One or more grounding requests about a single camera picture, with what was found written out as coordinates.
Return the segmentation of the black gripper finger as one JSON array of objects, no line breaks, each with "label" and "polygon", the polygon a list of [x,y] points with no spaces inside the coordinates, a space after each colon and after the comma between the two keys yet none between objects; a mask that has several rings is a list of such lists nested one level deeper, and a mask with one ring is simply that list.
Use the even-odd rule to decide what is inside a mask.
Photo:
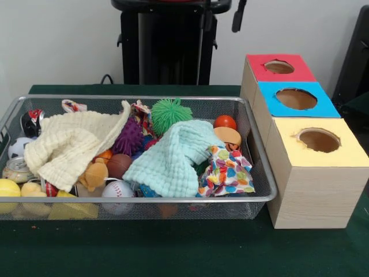
[{"label": "black gripper finger", "polygon": [[247,0],[240,0],[238,3],[238,8],[236,10],[236,12],[234,13],[234,18],[232,21],[232,32],[233,33],[237,33],[240,31],[241,26],[242,26],[242,20],[243,20],[243,14],[244,14],[244,9],[246,6]]}]

